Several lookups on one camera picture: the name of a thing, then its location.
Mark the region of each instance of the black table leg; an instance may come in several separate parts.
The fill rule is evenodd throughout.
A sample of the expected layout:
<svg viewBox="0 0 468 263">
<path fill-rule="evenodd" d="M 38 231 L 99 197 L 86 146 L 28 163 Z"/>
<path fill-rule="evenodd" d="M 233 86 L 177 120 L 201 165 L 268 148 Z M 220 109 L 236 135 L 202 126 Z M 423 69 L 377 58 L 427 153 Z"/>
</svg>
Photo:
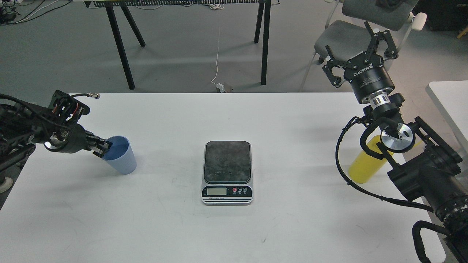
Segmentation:
<svg viewBox="0 0 468 263">
<path fill-rule="evenodd" d="M 137 37 L 138 42 L 140 42 L 140 46 L 142 46 L 142 47 L 146 46 L 146 43 L 143 40 L 143 37 L 140 34 L 140 30 L 138 30 L 138 27 L 137 27 L 137 25 L 135 23 L 135 20 L 133 20 L 133 17 L 130 14 L 130 11 L 128 10 L 128 7 L 125 6 L 125 7 L 121 7 L 121 8 L 122 8 L 122 11 L 123 11 L 125 17 L 128 20 L 128 23 L 130 24 L 130 27 L 132 28 L 133 32 L 135 33 L 135 36 Z"/>
<path fill-rule="evenodd" d="M 270 36 L 271 0 L 265 1 L 265 20 L 263 22 L 262 85 L 266 84 L 266 66 L 268 61 L 268 39 Z"/>
<path fill-rule="evenodd" d="M 262 17 L 263 17 L 263 10 L 265 9 L 265 3 L 260 3 L 258 5 L 258 15 L 257 15 L 257 27 L 255 28 L 255 39 L 254 43 L 258 43 L 258 39 L 260 38 L 260 28 L 262 27 Z"/>
<path fill-rule="evenodd" d="M 122 61 L 122 66 L 124 67 L 125 77 L 127 78 L 128 87 L 130 89 L 135 89 L 135 83 L 133 83 L 132 73 L 130 71 L 130 66 L 128 65 L 127 55 L 125 54 L 124 44 L 122 43 L 122 37 L 120 36 L 120 31 L 118 30 L 116 15 L 114 13 L 113 7 L 106 7 L 107 16 L 109 17 L 110 27 L 112 28 L 112 33 L 114 34 L 114 39 L 116 41 L 118 54 L 120 60 Z"/>
</svg>

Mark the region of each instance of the white table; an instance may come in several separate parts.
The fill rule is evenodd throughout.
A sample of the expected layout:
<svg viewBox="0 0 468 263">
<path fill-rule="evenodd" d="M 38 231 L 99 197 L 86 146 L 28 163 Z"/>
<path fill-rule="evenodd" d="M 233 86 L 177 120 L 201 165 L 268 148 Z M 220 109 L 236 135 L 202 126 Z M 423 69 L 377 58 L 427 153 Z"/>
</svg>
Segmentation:
<svg viewBox="0 0 468 263">
<path fill-rule="evenodd" d="M 362 115 L 350 93 L 102 94 L 80 123 L 127 136 L 138 167 L 119 175 L 90 152 L 30 157 L 0 211 L 1 262 L 418 262 L 426 211 L 347 186 L 335 167 L 342 127 Z M 345 136 L 349 165 L 362 128 Z M 254 201 L 200 200 L 204 146 L 252 145 Z M 399 197 L 387 165 L 365 187 Z M 445 258 L 423 231 L 433 262 Z"/>
<path fill-rule="evenodd" d="M 468 80 L 435 81 L 429 83 L 426 90 L 465 153 L 468 153 Z"/>
</svg>

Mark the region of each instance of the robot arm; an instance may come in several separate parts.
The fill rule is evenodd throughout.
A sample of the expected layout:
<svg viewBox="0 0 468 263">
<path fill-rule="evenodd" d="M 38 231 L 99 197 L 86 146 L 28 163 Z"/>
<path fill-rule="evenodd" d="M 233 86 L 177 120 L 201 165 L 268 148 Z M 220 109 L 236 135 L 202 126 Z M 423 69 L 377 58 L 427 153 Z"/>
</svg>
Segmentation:
<svg viewBox="0 0 468 263">
<path fill-rule="evenodd" d="M 75 99 L 81 95 L 99 98 L 99 94 L 68 95 L 57 90 L 46 108 L 0 95 L 1 99 L 15 102 L 0 105 L 0 184 L 5 181 L 4 172 L 31 155 L 36 143 L 52 152 L 87 150 L 104 156 L 112 143 L 78 124 L 79 118 L 90 112 L 87 105 Z"/>
<path fill-rule="evenodd" d="M 455 178 L 455 175 L 461 172 L 458 163 L 462 159 L 420 117 L 416 117 L 414 122 L 404 123 L 400 114 L 404 98 L 399 93 L 390 95 L 395 86 L 383 65 L 383 58 L 376 54 L 379 42 L 382 40 L 388 45 L 385 51 L 388 59 L 398 57 L 397 49 L 388 30 L 374 33 L 367 22 L 366 28 L 371 35 L 371 42 L 366 51 L 348 61 L 338 61 L 334 58 L 331 48 L 327 46 L 329 58 L 323 70 L 331 84 L 338 88 L 341 86 L 341 78 L 333 75 L 331 70 L 334 67 L 344 69 L 344 78 L 351 84 L 358 102 L 370 104 L 364 108 L 364 117 L 355 119 L 355 122 L 366 126 L 360 145 L 368 155 L 388 160 L 393 168 L 388 172 L 388 176 L 409 202 L 378 196 L 358 187 L 346 177 L 339 166 L 337 156 L 338 170 L 348 184 L 366 194 L 394 204 L 434 212 L 444 227 L 423 221 L 417 222 L 413 227 L 415 248 L 421 262 L 430 262 L 425 255 L 419 234 L 421 228 L 428 228 L 446 235 L 446 244 L 458 261 L 467 263 L 468 190 Z M 353 125 L 351 122 L 345 127 L 338 140 L 337 151 L 344 133 Z M 377 128 L 381 130 L 380 142 L 377 146 L 382 153 L 372 151 L 366 145 L 368 136 Z M 389 151 L 395 153 L 409 151 L 414 146 L 416 136 L 426 144 L 424 152 L 402 165 L 396 163 Z M 427 199 L 430 207 L 421 204 L 416 206 L 416 203 L 411 202 L 422 196 Z"/>
</svg>

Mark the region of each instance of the floor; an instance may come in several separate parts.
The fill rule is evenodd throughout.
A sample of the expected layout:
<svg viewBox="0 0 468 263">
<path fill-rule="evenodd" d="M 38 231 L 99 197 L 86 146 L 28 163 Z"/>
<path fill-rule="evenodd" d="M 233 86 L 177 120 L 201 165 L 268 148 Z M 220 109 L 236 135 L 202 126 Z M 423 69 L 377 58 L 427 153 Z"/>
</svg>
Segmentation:
<svg viewBox="0 0 468 263">
<path fill-rule="evenodd" d="M 35 6 L 17 11 L 28 13 Z M 0 93 L 43 106 L 56 89 L 68 93 L 214 93 L 211 80 L 216 74 L 218 33 L 215 82 L 233 92 L 299 92 L 313 43 L 323 32 L 331 8 L 324 1 L 309 0 L 281 1 L 272 7 L 264 86 L 260 85 L 261 42 L 253 43 L 257 4 L 226 5 L 220 11 L 205 6 L 131 7 L 145 48 L 116 9 L 136 83 L 130 91 L 105 10 L 73 2 L 32 22 L 0 27 Z M 335 12 L 335 19 L 351 22 L 340 11 Z M 393 35 L 401 39 L 403 33 Z M 405 120 L 421 116 L 458 150 L 454 135 L 425 91 L 431 81 L 468 79 L 468 37 L 456 36 L 457 32 L 428 29 L 412 32 L 389 74 L 395 91 L 406 99 Z M 321 66 L 312 65 L 302 91 L 351 92 L 351 87 L 334 88 Z M 413 149 L 405 157 L 410 159 L 420 151 Z"/>
</svg>

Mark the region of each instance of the digital scale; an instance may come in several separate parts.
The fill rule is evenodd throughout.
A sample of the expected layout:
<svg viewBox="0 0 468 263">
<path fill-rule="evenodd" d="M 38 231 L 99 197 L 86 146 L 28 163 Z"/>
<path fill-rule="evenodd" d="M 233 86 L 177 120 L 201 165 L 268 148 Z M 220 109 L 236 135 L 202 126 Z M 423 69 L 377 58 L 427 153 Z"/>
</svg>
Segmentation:
<svg viewBox="0 0 468 263">
<path fill-rule="evenodd" d="M 205 146 L 202 201 L 248 205 L 253 199 L 252 157 L 246 141 L 211 141 Z"/>
</svg>

